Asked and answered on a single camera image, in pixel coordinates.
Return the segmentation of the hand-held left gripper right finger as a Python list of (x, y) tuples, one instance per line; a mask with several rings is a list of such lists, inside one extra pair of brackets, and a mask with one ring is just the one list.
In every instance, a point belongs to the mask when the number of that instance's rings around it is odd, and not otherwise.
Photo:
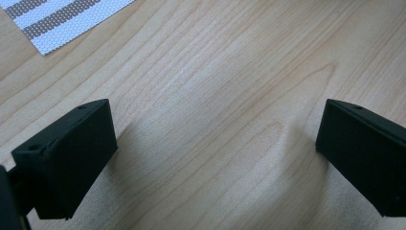
[(406, 217), (406, 127), (360, 105), (328, 99), (319, 151), (383, 217)]

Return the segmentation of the striped woven placemat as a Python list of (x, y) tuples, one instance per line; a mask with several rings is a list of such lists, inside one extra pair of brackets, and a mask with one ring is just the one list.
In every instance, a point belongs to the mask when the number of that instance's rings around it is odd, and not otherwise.
[(46, 56), (135, 0), (0, 0), (0, 8)]

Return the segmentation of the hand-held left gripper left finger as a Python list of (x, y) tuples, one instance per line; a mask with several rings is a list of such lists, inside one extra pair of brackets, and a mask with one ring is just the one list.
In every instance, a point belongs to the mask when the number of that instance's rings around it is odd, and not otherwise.
[(21, 211), (71, 218), (116, 150), (109, 100), (72, 109), (11, 152)]

